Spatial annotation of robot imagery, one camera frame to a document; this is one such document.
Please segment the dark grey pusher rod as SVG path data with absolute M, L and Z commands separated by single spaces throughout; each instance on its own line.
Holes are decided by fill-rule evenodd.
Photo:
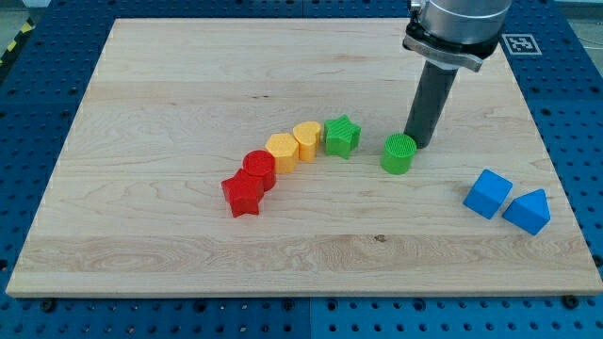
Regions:
M 457 72 L 425 62 L 404 129 L 418 149 L 430 144 Z

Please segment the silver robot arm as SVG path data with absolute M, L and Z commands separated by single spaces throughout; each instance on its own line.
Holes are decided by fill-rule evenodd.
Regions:
M 494 53 L 511 0 L 409 0 L 404 49 L 425 58 L 404 133 L 427 147 L 457 72 Z

